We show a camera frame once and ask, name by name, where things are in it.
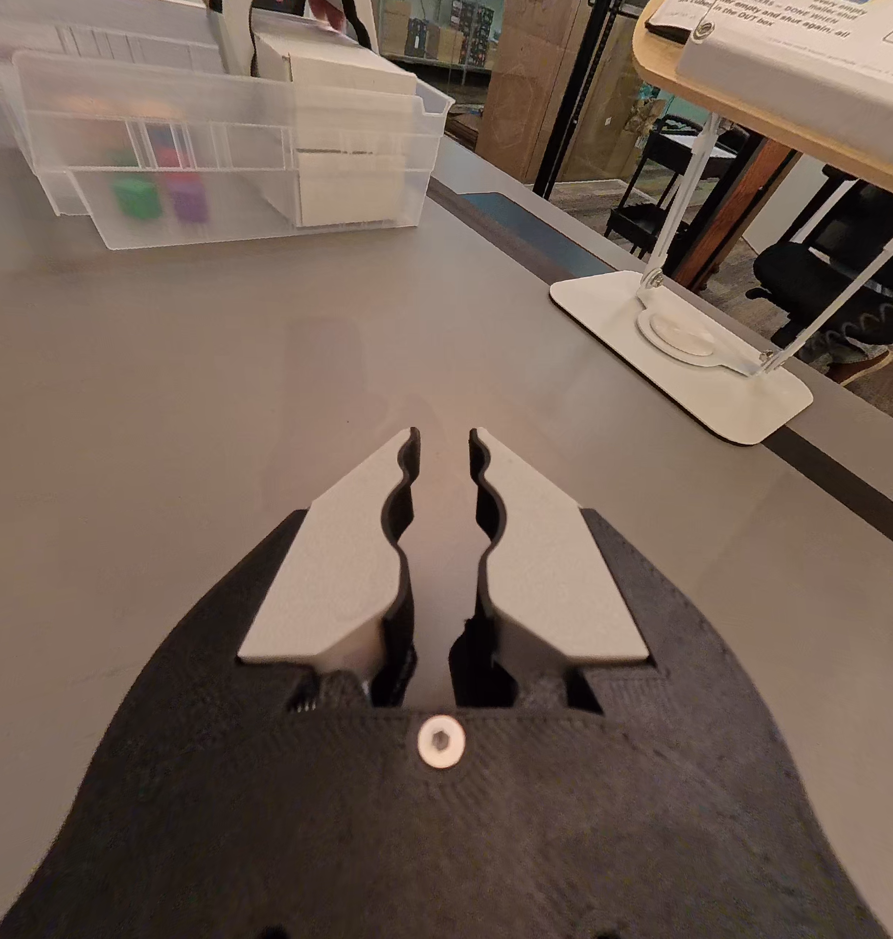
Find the purple cube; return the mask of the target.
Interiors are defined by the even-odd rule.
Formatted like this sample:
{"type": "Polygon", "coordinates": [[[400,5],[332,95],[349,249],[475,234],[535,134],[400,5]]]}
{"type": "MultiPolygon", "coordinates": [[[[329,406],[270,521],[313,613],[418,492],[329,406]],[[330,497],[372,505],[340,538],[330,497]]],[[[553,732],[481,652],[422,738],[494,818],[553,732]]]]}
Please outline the purple cube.
{"type": "Polygon", "coordinates": [[[172,174],[165,177],[164,182],[174,214],[181,224],[207,224],[209,210],[201,176],[172,174]]]}

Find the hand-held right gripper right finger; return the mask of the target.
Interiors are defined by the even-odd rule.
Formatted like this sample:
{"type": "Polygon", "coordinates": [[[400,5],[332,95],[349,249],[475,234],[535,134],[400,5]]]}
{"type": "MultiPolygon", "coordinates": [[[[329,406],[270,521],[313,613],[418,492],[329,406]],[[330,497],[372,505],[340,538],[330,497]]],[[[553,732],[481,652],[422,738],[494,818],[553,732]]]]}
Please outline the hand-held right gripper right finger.
{"type": "Polygon", "coordinates": [[[600,708],[587,669],[650,651],[584,510],[483,427],[469,433],[476,524],[474,614],[450,649],[460,708],[600,708]]]}

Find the wooden instruction board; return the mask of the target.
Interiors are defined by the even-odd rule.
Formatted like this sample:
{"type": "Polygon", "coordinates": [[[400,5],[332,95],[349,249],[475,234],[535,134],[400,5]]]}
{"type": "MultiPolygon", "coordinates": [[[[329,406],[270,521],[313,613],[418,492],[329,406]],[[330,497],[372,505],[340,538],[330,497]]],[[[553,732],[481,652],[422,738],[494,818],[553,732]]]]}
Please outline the wooden instruction board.
{"type": "Polygon", "coordinates": [[[881,134],[863,134],[844,125],[838,134],[829,134],[757,108],[730,92],[689,80],[678,72],[685,40],[678,34],[653,32],[645,26],[662,3],[648,5],[633,36],[633,56],[643,77],[704,109],[893,193],[893,126],[884,125],[881,134]]]}

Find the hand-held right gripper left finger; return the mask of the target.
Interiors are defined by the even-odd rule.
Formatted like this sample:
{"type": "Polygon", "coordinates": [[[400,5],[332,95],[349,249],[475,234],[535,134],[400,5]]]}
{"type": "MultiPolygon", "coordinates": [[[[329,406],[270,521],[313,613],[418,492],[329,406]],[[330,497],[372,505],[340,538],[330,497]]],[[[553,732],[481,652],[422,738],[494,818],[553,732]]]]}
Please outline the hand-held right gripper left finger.
{"type": "Polygon", "coordinates": [[[242,664],[346,672],[374,706],[402,703],[417,654],[399,541],[420,451],[419,430],[402,429],[313,501],[241,642],[242,664]]]}

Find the white instruction sheet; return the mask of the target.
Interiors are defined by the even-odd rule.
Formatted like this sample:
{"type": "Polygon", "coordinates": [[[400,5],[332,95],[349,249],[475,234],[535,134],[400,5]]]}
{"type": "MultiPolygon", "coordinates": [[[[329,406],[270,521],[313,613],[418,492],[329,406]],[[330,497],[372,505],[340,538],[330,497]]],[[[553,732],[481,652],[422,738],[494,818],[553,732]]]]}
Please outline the white instruction sheet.
{"type": "Polygon", "coordinates": [[[893,126],[893,1],[663,2],[678,72],[829,134],[893,126]]]}

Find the red cube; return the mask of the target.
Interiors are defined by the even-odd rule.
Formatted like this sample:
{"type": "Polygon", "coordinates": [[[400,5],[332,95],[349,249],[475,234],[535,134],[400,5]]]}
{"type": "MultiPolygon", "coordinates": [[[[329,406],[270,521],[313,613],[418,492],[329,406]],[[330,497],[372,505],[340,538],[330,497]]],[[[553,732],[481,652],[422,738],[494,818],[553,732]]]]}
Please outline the red cube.
{"type": "Polygon", "coordinates": [[[167,183],[195,181],[199,179],[194,167],[187,162],[187,155],[181,157],[175,147],[159,146],[153,143],[159,177],[167,183]]]}

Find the metal storage shelf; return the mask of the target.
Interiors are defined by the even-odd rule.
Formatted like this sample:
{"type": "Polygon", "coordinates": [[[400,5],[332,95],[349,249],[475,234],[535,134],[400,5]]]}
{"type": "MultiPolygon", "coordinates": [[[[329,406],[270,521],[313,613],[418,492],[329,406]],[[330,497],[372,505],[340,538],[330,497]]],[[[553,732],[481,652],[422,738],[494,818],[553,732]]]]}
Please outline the metal storage shelf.
{"type": "Polygon", "coordinates": [[[378,1],[381,55],[450,85],[486,83],[504,28],[504,1],[378,1]]]}

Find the black metal cart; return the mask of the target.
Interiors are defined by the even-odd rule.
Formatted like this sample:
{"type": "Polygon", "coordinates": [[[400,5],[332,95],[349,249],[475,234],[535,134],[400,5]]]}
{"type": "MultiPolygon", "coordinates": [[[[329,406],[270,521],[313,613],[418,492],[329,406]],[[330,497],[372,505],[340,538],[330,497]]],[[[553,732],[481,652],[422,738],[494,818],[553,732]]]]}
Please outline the black metal cart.
{"type": "MultiPolygon", "coordinates": [[[[651,253],[674,206],[701,129],[681,116],[668,115],[656,121],[626,190],[609,213],[606,237],[623,241],[628,251],[639,257],[651,253]]],[[[720,134],[683,214],[679,233],[686,231],[698,209],[732,168],[746,141],[747,133],[737,125],[720,134]]]]}

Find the brown wooden beam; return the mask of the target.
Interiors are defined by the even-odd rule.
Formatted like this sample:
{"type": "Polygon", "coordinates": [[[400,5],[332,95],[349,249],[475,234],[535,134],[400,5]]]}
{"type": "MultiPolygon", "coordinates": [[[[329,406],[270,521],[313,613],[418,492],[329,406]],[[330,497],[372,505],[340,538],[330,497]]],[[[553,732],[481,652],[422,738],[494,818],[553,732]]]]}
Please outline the brown wooden beam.
{"type": "Polygon", "coordinates": [[[687,231],[675,238],[665,267],[668,277],[701,292],[799,156],[794,148],[749,134],[687,231]]]}

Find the green cube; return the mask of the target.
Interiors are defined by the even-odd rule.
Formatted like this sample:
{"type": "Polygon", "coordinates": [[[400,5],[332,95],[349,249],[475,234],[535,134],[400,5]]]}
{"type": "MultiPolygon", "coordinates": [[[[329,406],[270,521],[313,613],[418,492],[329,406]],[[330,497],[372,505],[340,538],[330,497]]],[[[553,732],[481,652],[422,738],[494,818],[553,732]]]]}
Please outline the green cube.
{"type": "Polygon", "coordinates": [[[153,221],[162,216],[159,190],[151,178],[115,175],[111,188],[116,204],[125,216],[139,221],[153,221]]]}

